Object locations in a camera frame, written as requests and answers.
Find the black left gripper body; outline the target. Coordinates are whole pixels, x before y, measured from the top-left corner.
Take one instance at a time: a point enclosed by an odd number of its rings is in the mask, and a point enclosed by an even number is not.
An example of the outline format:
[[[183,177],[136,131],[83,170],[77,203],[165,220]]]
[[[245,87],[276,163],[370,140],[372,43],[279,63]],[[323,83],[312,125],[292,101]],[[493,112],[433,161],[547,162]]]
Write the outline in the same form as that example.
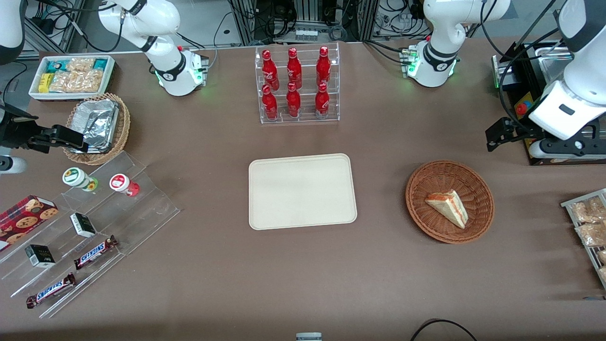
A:
[[[510,142],[520,142],[522,140],[543,140],[545,138],[544,130],[537,125],[512,125],[512,137]]]

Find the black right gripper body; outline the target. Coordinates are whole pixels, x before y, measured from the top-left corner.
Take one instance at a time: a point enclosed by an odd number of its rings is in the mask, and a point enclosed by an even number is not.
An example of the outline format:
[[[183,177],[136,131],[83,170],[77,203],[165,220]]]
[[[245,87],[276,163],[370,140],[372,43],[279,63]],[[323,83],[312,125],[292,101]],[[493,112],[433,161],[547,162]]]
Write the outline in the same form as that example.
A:
[[[0,124],[0,144],[9,149],[26,149],[49,153],[55,144],[47,128],[37,125],[38,116],[28,114],[12,105],[2,105],[4,116]]]

